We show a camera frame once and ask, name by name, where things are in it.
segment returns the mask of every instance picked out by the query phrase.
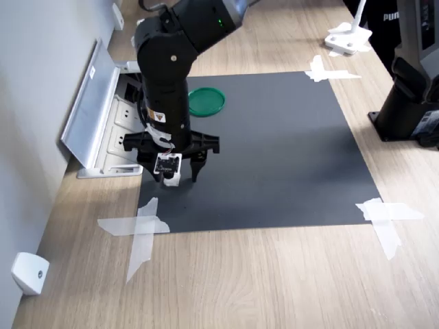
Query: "white wall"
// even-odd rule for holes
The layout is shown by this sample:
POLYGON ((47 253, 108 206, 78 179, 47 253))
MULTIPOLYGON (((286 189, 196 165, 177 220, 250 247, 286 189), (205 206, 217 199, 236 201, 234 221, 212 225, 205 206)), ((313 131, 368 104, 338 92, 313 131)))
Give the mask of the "white wall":
POLYGON ((111 4, 0 3, 0 328, 21 298, 13 260, 36 252, 64 175, 60 133, 95 39, 110 40, 111 4))

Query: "power outlet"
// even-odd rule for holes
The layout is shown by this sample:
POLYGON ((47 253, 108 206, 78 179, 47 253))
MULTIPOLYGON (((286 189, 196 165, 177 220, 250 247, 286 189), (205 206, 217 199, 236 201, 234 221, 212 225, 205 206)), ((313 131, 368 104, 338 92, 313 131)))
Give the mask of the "power outlet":
POLYGON ((141 132, 145 129, 139 119, 137 109, 122 99, 117 104, 115 123, 131 132, 141 132))
POLYGON ((110 135, 110 142, 108 144, 108 153, 120 156, 129 161, 137 161, 137 150, 133 149, 131 152, 125 151, 123 148, 123 138, 125 134, 131 134, 130 130, 122 127, 113 126, 110 135))

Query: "black mat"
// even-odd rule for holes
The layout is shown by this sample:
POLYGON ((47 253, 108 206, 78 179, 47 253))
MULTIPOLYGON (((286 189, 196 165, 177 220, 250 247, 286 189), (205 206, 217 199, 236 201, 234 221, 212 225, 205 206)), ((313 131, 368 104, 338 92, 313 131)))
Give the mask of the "black mat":
POLYGON ((192 77, 227 97, 192 129, 220 136, 198 181, 189 160, 178 188, 144 171, 139 207, 158 197, 171 232, 364 223, 355 206, 378 190, 328 81, 303 72, 192 77))

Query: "white lamp base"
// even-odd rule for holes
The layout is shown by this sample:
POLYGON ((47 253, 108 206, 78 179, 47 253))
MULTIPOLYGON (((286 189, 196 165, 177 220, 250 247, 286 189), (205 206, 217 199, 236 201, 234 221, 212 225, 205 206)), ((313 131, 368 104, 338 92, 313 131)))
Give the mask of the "white lamp base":
POLYGON ((345 22, 328 32, 329 35, 324 39, 324 43, 338 53, 353 55, 357 51, 368 51, 370 49, 365 45, 372 35, 372 31, 368 29, 357 27, 352 32, 351 24, 345 22))

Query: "wooden desk surface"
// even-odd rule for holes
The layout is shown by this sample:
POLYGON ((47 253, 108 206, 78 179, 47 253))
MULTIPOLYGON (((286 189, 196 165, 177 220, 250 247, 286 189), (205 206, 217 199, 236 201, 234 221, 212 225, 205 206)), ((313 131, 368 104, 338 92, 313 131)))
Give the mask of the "wooden desk surface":
MULTIPOLYGON (((125 0, 115 60, 133 60, 144 13, 125 0)), ((267 0, 244 26, 200 56, 192 75, 327 69, 360 80, 331 85, 385 202, 423 221, 397 222, 403 242, 387 260, 371 225, 156 236, 152 259, 126 285, 132 237, 96 219, 132 216, 140 178, 64 178, 38 253, 51 262, 40 297, 23 298, 15 328, 439 328, 439 152, 382 143, 366 114, 392 80, 376 54, 328 57, 328 28, 351 16, 341 0, 267 0)))

